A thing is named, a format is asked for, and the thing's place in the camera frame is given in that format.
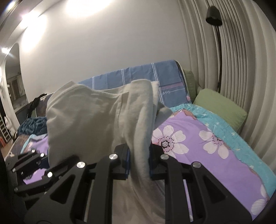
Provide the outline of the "purple floral bedsheet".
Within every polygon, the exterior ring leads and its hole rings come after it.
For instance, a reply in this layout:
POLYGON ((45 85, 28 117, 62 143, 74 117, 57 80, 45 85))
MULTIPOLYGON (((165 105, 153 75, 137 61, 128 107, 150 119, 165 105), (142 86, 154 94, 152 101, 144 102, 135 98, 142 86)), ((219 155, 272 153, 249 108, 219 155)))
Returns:
POLYGON ((219 116, 191 104, 169 109, 151 143, 179 162, 202 163, 257 218, 275 191, 275 174, 219 116))

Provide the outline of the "teal knitted blanket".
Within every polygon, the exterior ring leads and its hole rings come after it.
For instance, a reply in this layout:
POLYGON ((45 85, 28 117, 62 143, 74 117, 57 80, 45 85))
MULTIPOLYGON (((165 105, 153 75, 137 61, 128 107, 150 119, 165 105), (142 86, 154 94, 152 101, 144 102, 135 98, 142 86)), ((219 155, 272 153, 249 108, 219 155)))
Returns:
POLYGON ((26 119, 18 128, 18 135, 42 135, 48 133, 47 131, 47 118, 35 117, 26 119))

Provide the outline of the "dark patterned pillow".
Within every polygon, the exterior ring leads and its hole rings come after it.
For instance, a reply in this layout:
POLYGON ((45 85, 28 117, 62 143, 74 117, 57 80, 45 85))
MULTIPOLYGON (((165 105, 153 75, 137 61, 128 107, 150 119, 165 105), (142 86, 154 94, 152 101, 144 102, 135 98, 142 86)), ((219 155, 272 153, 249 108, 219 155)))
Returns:
POLYGON ((46 116, 46 108, 47 108, 47 102, 49 98, 52 96, 53 93, 47 94, 40 98, 38 101, 38 105, 35 108, 36 116, 37 117, 43 117, 46 116))

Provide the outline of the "blue plaid pillow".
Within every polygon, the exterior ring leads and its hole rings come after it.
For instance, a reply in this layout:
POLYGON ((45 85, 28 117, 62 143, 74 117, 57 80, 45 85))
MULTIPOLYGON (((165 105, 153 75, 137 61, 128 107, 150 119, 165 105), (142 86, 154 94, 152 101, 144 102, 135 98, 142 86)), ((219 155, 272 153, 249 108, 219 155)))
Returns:
POLYGON ((172 108, 191 102, 184 72, 175 60, 149 63, 94 76, 79 84, 93 90, 119 87, 137 89, 138 93, 155 95, 166 107, 172 108))

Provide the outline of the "green pillow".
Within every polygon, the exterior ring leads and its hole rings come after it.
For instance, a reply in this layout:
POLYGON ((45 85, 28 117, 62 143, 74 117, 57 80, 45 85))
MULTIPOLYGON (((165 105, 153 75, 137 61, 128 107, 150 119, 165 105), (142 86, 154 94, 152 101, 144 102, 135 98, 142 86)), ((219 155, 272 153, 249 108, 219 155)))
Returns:
POLYGON ((207 109, 224 119, 238 131, 247 118, 247 112, 230 99, 211 89, 202 89, 195 81, 192 71, 185 70, 184 80, 188 89, 188 99, 197 106, 207 109))

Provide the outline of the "beige t-shirt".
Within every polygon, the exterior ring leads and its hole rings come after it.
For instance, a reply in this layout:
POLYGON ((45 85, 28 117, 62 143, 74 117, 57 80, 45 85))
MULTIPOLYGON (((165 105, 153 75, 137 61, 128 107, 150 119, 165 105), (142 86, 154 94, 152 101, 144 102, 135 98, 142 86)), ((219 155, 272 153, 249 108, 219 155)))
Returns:
POLYGON ((113 223, 164 223, 163 181, 153 181, 149 147, 153 131, 172 114, 155 95, 119 87, 93 90, 69 82, 49 98, 46 108, 48 159, 51 166, 75 155, 100 161, 115 147, 131 151, 130 175, 113 185, 113 223))

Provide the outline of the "arched wall mirror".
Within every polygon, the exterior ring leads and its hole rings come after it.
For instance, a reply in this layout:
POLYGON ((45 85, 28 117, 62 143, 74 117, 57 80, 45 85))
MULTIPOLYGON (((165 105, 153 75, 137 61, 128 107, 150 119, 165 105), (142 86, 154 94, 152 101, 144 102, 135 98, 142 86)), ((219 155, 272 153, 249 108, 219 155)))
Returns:
POLYGON ((14 112, 17 113, 28 104, 22 80, 19 45, 17 43, 13 45, 6 56, 5 72, 8 94, 14 112))

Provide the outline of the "beige pleated curtain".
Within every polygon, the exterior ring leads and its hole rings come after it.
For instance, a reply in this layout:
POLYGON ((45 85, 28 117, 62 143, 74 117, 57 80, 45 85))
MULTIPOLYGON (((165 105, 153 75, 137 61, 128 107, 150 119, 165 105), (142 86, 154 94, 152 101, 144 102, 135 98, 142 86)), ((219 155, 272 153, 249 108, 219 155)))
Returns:
POLYGON ((275 170, 275 29, 255 1, 178 1, 188 68, 202 88, 215 90, 218 56, 208 6, 220 10, 223 25, 221 94, 248 114, 241 137, 275 170))

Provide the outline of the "black bag on bed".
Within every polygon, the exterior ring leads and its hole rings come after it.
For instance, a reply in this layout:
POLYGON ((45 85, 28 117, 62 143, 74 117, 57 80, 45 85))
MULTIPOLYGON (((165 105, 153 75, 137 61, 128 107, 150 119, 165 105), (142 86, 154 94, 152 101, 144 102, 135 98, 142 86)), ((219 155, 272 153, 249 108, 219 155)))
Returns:
POLYGON ((29 108, 27 110, 27 119, 31 117, 32 112, 35 110, 35 108, 38 106, 40 99, 44 96, 46 96, 46 93, 43 93, 41 95, 39 95, 38 97, 34 98, 34 100, 31 102, 31 104, 29 105, 29 108))

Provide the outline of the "black floor lamp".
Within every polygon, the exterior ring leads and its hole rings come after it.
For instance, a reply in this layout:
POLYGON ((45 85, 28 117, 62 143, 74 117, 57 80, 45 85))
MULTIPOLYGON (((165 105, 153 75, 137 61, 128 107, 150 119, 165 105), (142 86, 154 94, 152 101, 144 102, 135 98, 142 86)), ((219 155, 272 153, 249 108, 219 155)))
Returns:
POLYGON ((222 83, 222 41, 220 34, 220 27, 223 25, 222 17, 220 10, 214 5, 208 6, 206 14, 206 22, 213 27, 215 34, 215 43, 217 48, 218 56, 218 81, 217 81, 217 92, 221 92, 221 83, 222 83))

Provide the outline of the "white cat figurine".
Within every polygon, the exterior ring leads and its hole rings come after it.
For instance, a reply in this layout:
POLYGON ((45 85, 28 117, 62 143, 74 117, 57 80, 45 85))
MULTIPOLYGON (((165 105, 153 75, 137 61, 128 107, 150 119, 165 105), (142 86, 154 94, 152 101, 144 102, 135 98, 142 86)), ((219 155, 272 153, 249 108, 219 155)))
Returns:
POLYGON ((5 124, 6 124, 7 129, 10 130, 12 128, 12 124, 11 124, 9 117, 5 116, 4 119, 5 119, 5 124))

